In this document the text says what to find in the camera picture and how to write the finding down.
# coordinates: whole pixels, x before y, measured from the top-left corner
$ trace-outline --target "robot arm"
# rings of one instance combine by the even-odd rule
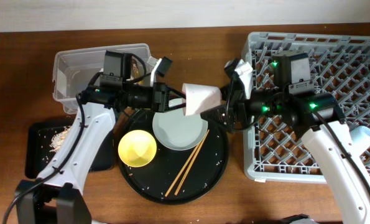
[[[307,54],[283,51],[273,59],[274,83],[279,88],[253,90],[246,98],[244,89],[248,85],[233,69],[238,63],[234,62],[225,68],[231,80],[237,80],[237,87],[228,91],[227,100],[232,103],[206,111],[201,117],[235,131],[236,125],[242,130],[256,124],[260,116],[281,115],[319,164],[343,222],[370,223],[370,176],[359,158],[370,146],[370,130],[358,130],[364,135],[360,144],[355,131],[351,137],[334,97],[314,93]]]
[[[62,171],[44,183],[54,187],[63,187],[66,183],[73,185],[83,193],[84,184],[93,159],[98,152],[100,145],[113,129],[116,119],[112,108],[107,109],[101,104],[87,103],[83,105],[85,114],[85,126],[81,139],[78,142],[74,153]],[[81,111],[78,110],[74,123],[67,134],[60,150],[55,154],[46,168],[42,170],[37,178],[44,179],[50,175],[56,167],[67,157],[78,133],[80,131]]]
[[[359,158],[360,149],[356,148],[352,141],[348,125],[341,124],[339,121],[330,122],[328,125],[336,133],[347,153],[351,155],[357,168],[363,174],[368,186],[370,186],[370,176]],[[320,125],[319,130],[311,128],[301,139],[303,145],[319,164],[320,170],[323,172],[340,208],[343,222],[370,223],[370,195],[368,190],[349,160],[340,151],[327,128],[323,124]]]
[[[35,182],[20,182],[3,223],[15,203],[19,223],[91,223],[91,214],[82,197],[83,188],[101,143],[116,123],[115,113],[124,113],[128,106],[155,112],[185,106],[184,103],[169,107],[172,93],[182,98],[185,95],[164,83],[136,84],[149,75],[153,79],[154,75],[163,77],[171,64],[169,59],[158,60],[151,74],[129,80],[132,57],[136,56],[106,52],[103,72],[95,74],[87,89],[77,97],[80,110],[60,150]],[[97,78],[100,86],[94,86]],[[57,206],[46,206],[45,202],[53,198]]]

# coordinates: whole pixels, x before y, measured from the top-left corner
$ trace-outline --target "black tray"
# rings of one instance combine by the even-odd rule
[[[73,124],[74,119],[61,119],[35,123],[29,128],[27,155],[25,160],[25,176],[29,179],[37,177],[52,160],[55,152],[49,145],[53,136]],[[104,139],[91,165],[90,172],[111,169],[114,165],[113,132]]]
[[[151,133],[156,139],[152,129],[153,117],[153,112],[138,111],[125,125],[121,137],[129,131],[141,129]],[[133,168],[125,165],[119,159],[118,165],[121,173],[139,195],[153,202],[177,205],[200,198],[218,183],[229,158],[226,132],[213,123],[208,123],[208,129],[210,133],[177,196],[174,195],[174,192],[185,172],[168,197],[164,197],[193,149],[175,151],[164,147],[156,140],[158,150],[148,165]]]

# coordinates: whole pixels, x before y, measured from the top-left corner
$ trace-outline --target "black round tray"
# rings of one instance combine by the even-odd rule
[[[153,112],[138,111],[128,120],[121,137],[129,131],[140,129],[151,133],[156,139],[152,128],[153,117]],[[164,197],[194,148],[175,151],[166,148],[156,139],[158,150],[148,165],[138,168],[129,167],[119,159],[118,166],[121,173],[139,195],[153,202],[178,205],[200,198],[218,183],[229,158],[226,132],[211,122],[208,123],[208,129],[210,132],[204,145],[177,196],[174,195],[174,192],[185,171],[168,197]]]

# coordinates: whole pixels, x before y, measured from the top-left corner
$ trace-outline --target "white plate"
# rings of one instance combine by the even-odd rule
[[[169,106],[182,104],[182,99],[170,100]],[[208,122],[199,114],[185,116],[178,109],[166,113],[156,113],[153,117],[153,132],[165,147],[186,150],[195,147],[205,136]]]

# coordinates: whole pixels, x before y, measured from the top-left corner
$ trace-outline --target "white wall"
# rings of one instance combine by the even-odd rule
[[[370,0],[0,0],[0,32],[370,22]]]

